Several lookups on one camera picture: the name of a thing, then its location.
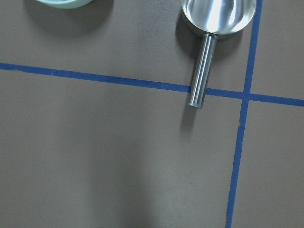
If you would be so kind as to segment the steel ice scoop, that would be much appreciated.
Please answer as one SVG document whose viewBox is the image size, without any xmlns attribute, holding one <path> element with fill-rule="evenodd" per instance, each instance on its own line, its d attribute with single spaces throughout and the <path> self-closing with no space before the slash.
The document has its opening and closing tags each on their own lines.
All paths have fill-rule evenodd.
<svg viewBox="0 0 304 228">
<path fill-rule="evenodd" d="M 256 0 L 183 0 L 188 28 L 202 38 L 190 89 L 188 106 L 201 109 L 216 44 L 242 31 L 253 19 Z"/>
</svg>

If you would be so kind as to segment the green bowl of ice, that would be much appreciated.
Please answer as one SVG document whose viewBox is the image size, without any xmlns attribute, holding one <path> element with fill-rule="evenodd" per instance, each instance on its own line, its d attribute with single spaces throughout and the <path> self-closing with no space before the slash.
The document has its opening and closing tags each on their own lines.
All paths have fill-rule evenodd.
<svg viewBox="0 0 304 228">
<path fill-rule="evenodd" d="M 76 9 L 93 0 L 37 0 L 38 2 L 57 9 Z"/>
</svg>

